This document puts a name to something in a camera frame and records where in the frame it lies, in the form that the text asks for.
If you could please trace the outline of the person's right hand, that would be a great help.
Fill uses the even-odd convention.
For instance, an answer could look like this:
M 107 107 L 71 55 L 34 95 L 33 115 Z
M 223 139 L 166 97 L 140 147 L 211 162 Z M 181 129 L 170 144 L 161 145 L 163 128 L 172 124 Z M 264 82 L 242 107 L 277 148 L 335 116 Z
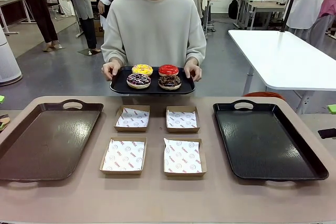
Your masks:
M 118 60 L 112 60 L 109 63 L 105 63 L 101 71 L 107 81 L 112 81 L 112 79 L 118 74 L 118 71 L 121 68 L 121 64 Z

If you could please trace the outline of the person's left hand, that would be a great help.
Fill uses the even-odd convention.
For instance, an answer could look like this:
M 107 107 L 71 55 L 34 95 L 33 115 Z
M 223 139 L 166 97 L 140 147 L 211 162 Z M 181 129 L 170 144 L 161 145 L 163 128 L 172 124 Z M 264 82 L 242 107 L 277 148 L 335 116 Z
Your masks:
M 194 82 L 198 82 L 202 78 L 202 69 L 198 65 L 196 58 L 190 58 L 185 66 L 184 72 L 187 78 L 191 78 Z

